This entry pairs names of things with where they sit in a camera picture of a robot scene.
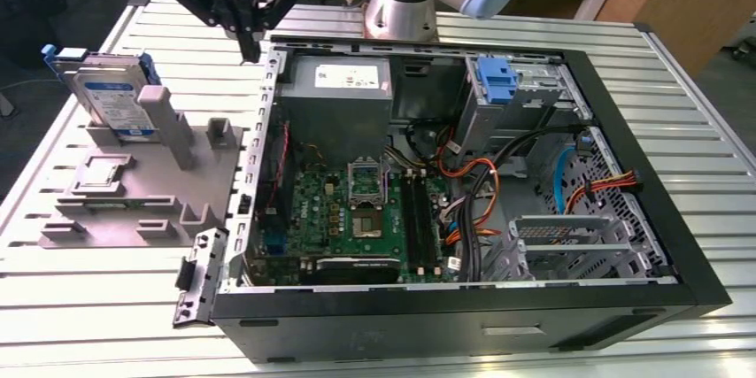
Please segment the blue label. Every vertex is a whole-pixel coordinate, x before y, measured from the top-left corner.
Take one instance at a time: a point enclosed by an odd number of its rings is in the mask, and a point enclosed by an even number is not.
[[[119,90],[119,91],[132,91],[133,86],[128,83],[84,83],[84,87],[91,90]]]
[[[124,136],[149,136],[155,130],[116,130],[116,133]]]

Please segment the green circuit board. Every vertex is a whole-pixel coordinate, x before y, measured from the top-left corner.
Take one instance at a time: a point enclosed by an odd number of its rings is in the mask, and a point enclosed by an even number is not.
[[[360,182],[368,191],[379,188]],[[425,186],[432,199],[447,192],[441,178],[427,178]],[[433,235],[436,224],[429,223]],[[307,256],[391,257],[401,262],[403,282],[443,282],[436,270],[424,272],[408,268],[407,240],[401,210],[400,176],[388,174],[385,203],[373,207],[349,209],[347,171],[305,171],[296,176],[292,222],[284,238],[281,256],[268,258],[269,276],[277,285],[296,285],[296,258]]]

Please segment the connector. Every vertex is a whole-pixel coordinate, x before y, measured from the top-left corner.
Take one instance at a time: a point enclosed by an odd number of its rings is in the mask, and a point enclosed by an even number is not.
[[[575,152],[579,157],[593,156],[593,137],[585,133],[575,135]]]
[[[517,91],[517,73],[504,58],[477,58],[477,78],[489,104],[508,104]]]

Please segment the red cable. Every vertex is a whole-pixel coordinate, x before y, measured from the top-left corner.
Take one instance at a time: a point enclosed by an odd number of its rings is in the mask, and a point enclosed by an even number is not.
[[[275,172],[275,182],[273,182],[273,191],[271,192],[271,198],[268,199],[268,204],[264,207],[265,209],[271,207],[273,203],[275,192],[279,189],[279,181],[281,180],[281,176],[284,175],[284,163],[285,163],[285,153],[288,152],[288,123],[284,124],[284,152],[281,153],[281,160],[279,161],[279,169]]]

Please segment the metal bracket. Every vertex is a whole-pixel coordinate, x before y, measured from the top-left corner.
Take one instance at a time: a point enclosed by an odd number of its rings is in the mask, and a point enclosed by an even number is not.
[[[211,312],[217,290],[228,230],[212,228],[197,234],[192,254],[181,259],[176,288],[181,290],[173,328],[212,326]]]

